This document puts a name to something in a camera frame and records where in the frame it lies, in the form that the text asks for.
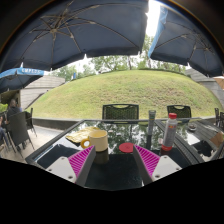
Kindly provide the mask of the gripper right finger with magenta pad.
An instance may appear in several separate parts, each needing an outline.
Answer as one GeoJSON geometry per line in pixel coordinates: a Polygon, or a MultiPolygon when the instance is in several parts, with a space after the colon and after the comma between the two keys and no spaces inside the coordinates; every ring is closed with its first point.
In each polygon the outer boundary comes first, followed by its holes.
{"type": "Polygon", "coordinates": [[[133,156],[144,185],[181,170],[168,155],[159,156],[138,145],[133,146],[133,156]]]}

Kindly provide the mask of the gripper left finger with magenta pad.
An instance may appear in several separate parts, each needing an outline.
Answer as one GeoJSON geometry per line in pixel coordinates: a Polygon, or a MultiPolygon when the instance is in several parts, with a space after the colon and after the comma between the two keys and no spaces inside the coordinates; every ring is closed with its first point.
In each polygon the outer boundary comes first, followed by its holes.
{"type": "Polygon", "coordinates": [[[59,157],[47,168],[47,171],[79,186],[84,186],[95,156],[95,147],[90,146],[70,157],[59,157]]]}

